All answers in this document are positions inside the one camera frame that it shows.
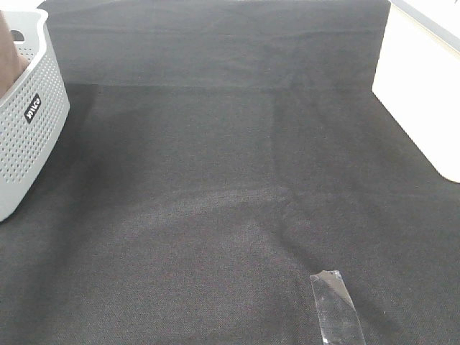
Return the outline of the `grey perforated laundry basket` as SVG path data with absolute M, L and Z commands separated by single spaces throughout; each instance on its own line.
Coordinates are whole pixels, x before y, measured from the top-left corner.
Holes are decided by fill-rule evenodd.
M 43 9 L 7 9 L 29 64 L 1 98 L 1 219 L 27 194 L 60 136 L 70 109 Z

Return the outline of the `clear tape strip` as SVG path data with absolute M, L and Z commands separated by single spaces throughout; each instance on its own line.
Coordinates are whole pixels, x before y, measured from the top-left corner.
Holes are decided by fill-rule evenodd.
M 321 337 L 325 345 L 365 345 L 353 300 L 338 270 L 310 276 Z

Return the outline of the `brown towel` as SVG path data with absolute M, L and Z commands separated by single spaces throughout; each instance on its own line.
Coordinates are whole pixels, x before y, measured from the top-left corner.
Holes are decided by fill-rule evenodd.
M 18 53 L 3 13 L 0 32 L 0 94 L 3 97 L 26 70 L 29 61 Z

